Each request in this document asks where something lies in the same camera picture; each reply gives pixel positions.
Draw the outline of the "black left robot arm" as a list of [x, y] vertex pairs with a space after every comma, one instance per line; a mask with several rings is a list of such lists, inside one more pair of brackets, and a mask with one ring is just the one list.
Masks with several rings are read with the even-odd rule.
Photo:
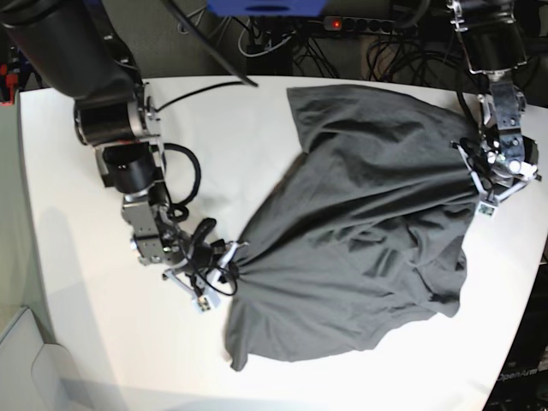
[[538, 173], [538, 152], [521, 130], [527, 103], [513, 71], [527, 63], [512, 1], [448, 1], [470, 74], [483, 75], [479, 142], [469, 163], [495, 192], [519, 190]]

